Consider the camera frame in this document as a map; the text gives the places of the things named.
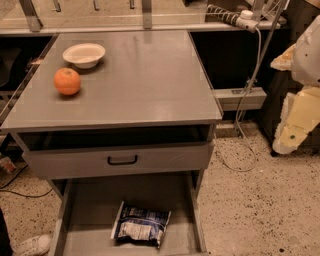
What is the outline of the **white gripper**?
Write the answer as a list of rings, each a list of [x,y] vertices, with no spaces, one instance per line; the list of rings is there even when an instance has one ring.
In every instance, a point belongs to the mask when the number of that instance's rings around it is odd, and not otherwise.
[[[276,57],[270,67],[291,71],[295,81],[307,85],[297,94],[288,93],[283,101],[281,121],[272,148],[276,153],[289,154],[297,150],[320,123],[320,15],[299,37],[296,45]]]

